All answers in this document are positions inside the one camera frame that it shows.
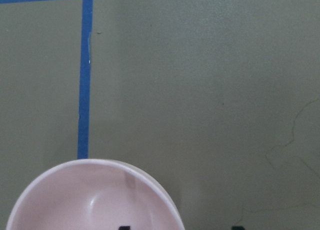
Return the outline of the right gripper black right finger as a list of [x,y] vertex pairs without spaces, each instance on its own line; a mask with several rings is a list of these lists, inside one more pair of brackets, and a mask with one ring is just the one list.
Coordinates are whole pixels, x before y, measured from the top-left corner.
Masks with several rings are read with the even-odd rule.
[[231,230],[244,230],[243,226],[232,226]]

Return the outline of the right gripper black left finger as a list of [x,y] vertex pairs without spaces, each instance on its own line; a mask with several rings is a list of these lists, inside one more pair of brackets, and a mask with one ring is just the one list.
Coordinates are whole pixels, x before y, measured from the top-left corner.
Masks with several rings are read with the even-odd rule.
[[131,227],[130,227],[130,226],[127,226],[127,225],[125,225],[125,226],[120,226],[120,227],[118,228],[118,230],[131,230]]

